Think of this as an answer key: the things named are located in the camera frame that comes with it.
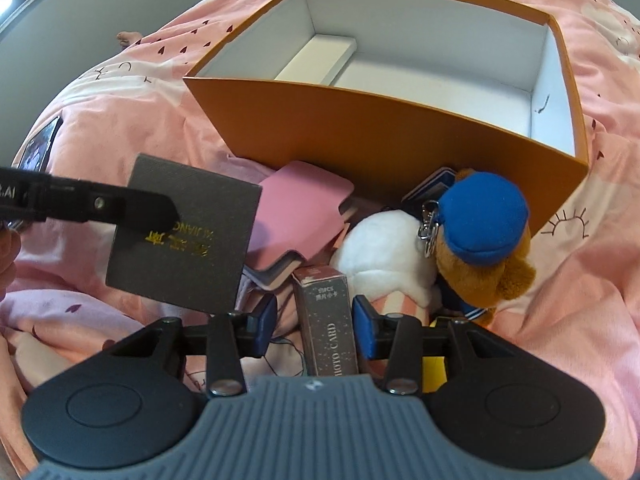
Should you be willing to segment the person's left hand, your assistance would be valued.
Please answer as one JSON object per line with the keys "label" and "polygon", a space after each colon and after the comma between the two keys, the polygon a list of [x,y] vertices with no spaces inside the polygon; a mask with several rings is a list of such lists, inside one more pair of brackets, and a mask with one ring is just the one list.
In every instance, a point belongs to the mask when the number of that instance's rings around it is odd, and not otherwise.
{"label": "person's left hand", "polygon": [[15,260],[22,248],[20,234],[9,228],[2,228],[0,232],[0,299],[6,296],[6,291],[13,283],[16,275]]}

